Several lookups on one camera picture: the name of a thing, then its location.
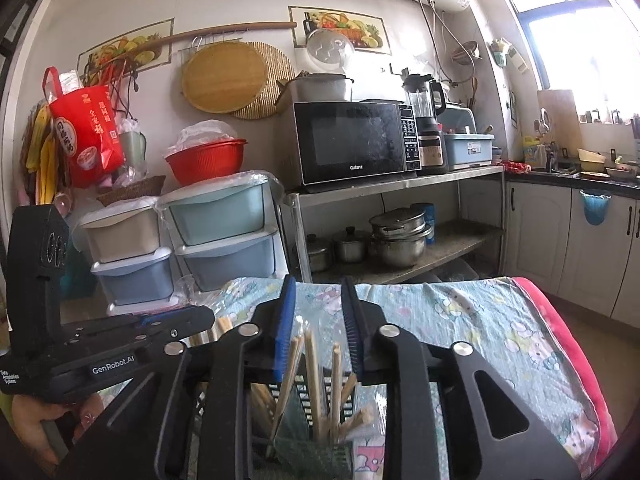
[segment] human hand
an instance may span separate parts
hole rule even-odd
[[[103,409],[102,399],[98,394],[91,395],[82,404],[72,406],[47,404],[35,397],[22,395],[14,396],[12,402],[14,429],[22,444],[33,451],[37,458],[55,465],[58,464],[58,457],[51,449],[40,422],[56,420],[66,412],[74,412],[76,417],[80,419],[80,423],[74,430],[74,438],[77,440],[94,423]]]

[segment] red shopping bag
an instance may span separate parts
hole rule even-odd
[[[89,86],[63,94],[58,70],[50,66],[42,80],[43,91],[49,75],[56,98],[49,108],[69,162],[71,184],[89,187],[124,163],[107,87]]]

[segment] microwave control panel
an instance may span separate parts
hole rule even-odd
[[[407,170],[420,170],[420,151],[418,150],[418,132],[415,127],[414,108],[410,105],[398,105],[402,138],[404,140],[404,161]]]

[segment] blender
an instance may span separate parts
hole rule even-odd
[[[442,126],[437,115],[447,109],[447,101],[442,85],[433,75],[409,74],[402,83],[407,103],[414,108],[415,124],[418,129],[418,152],[420,171],[418,175],[441,174],[449,171],[447,149],[442,136]],[[433,95],[440,97],[436,105]]]

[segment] floor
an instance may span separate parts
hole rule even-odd
[[[640,399],[640,331],[549,299],[587,356],[620,435]]]

